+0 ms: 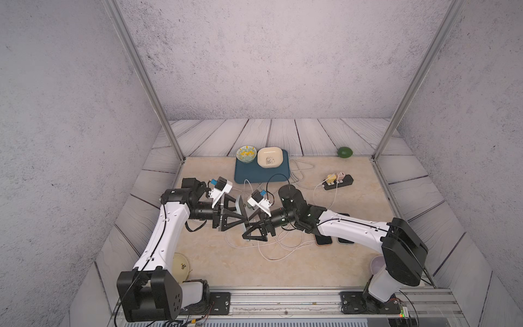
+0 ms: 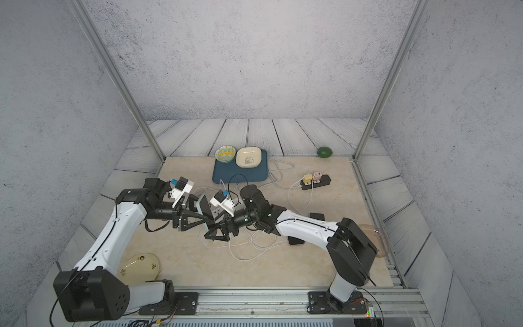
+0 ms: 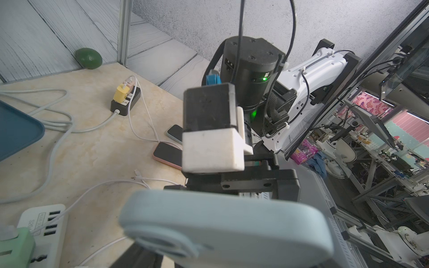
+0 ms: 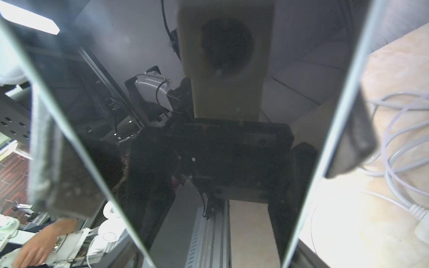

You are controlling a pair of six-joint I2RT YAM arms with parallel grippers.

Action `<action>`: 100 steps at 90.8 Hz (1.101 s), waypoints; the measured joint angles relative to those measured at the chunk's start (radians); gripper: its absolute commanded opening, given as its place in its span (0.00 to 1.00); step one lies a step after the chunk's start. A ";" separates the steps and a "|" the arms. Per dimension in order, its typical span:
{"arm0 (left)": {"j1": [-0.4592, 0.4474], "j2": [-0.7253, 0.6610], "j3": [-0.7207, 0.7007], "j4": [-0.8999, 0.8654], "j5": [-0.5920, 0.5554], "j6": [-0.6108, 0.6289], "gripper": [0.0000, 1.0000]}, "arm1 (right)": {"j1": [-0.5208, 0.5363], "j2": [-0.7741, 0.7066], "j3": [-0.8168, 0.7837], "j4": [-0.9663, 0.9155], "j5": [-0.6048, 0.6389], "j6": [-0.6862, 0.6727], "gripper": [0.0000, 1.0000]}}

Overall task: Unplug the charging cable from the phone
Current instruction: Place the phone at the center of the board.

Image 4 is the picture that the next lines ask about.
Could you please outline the white black-screen phone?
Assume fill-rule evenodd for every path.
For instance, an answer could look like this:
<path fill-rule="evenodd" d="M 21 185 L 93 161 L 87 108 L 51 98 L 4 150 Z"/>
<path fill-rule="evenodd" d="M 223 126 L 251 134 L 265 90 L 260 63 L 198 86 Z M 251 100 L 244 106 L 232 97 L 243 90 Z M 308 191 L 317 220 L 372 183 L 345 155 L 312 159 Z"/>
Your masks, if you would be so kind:
<path fill-rule="evenodd" d="M 39 86 L 126 234 L 95 267 L 230 267 L 244 201 L 281 267 L 323 268 L 299 233 L 384 5 L 2 1 L 1 84 L 26 98 L 2 97 L 1 131 L 30 150 Z"/>

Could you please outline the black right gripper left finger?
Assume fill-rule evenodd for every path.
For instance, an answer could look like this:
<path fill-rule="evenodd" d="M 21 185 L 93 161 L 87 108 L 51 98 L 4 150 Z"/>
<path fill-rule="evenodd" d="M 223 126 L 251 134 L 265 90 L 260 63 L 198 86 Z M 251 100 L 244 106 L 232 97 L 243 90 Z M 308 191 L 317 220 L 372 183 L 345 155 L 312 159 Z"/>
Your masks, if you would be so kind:
<path fill-rule="evenodd" d="M 32 89 L 29 202 L 41 212 L 86 220 L 104 201 L 74 147 Z"/>

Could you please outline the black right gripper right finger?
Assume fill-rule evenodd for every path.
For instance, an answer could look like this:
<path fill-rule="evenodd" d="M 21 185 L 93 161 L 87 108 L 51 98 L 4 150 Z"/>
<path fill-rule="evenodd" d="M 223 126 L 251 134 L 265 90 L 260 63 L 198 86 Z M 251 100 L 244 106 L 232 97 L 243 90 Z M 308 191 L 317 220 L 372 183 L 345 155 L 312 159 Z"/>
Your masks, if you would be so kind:
<path fill-rule="evenodd" d="M 325 178 L 348 173 L 363 163 L 377 147 L 365 99 L 358 92 Z"/>

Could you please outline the person's hand in background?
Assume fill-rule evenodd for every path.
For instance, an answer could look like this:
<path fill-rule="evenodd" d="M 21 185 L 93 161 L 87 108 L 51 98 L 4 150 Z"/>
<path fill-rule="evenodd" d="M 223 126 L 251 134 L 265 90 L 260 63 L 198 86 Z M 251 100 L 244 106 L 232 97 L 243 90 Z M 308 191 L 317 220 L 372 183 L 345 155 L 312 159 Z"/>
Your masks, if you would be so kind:
<path fill-rule="evenodd" d="M 47 225 L 22 246 L 13 267 L 28 268 L 44 264 L 55 247 L 58 237 L 73 233 L 77 228 L 78 220 L 75 218 L 60 218 Z"/>

